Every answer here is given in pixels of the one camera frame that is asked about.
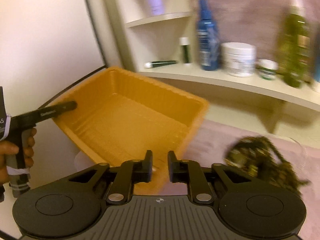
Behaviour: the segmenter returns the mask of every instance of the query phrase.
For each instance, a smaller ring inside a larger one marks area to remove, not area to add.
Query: blue spray bottle
[[[199,0],[199,7],[197,34],[200,43],[200,64],[204,70],[217,70],[220,44],[217,23],[212,19],[207,0]]]

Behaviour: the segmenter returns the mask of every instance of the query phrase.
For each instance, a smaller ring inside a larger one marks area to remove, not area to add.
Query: orange tray
[[[156,195],[168,181],[167,154],[183,151],[202,123],[208,102],[157,80],[117,67],[103,70],[54,103],[75,100],[77,109],[55,118],[60,129],[95,163],[143,159],[153,152],[150,183],[135,194]]]

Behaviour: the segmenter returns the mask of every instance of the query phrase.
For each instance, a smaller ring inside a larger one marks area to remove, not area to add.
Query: white shelf
[[[131,27],[135,27],[143,24],[148,24],[148,23],[161,22],[165,20],[172,20],[172,19],[178,19],[183,17],[190,17],[191,15],[192,15],[191,12],[167,13],[167,14],[161,14],[161,15],[129,22],[129,23],[126,23],[124,26],[126,28],[131,28]]]
[[[301,89],[290,87],[279,78],[269,81],[260,78],[257,74],[248,78],[234,77],[228,75],[224,70],[202,70],[196,64],[191,67],[177,64],[143,69],[140,73],[148,77],[185,80],[245,90],[320,111],[319,93],[314,92],[306,84]]]

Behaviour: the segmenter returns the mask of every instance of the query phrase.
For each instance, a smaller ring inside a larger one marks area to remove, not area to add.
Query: pink surface
[[[203,167],[212,163],[223,163],[225,151],[243,136],[255,136],[257,133],[234,128],[205,120],[198,134],[188,146],[185,159],[194,160]],[[320,239],[320,149],[303,148],[291,141],[268,136],[284,157],[290,161],[300,179],[309,179],[312,183],[301,188],[302,198],[307,207],[307,218],[300,230],[303,240]],[[168,182],[161,195],[184,195],[185,184]]]

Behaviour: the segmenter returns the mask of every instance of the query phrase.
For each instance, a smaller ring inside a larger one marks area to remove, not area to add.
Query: circular disc cover
[[[93,192],[34,189],[17,199],[12,215],[19,228],[29,235],[60,238],[92,225],[100,208]]]
[[[306,217],[303,201],[291,192],[227,193],[219,214],[233,229],[249,237],[282,238],[297,232]]]

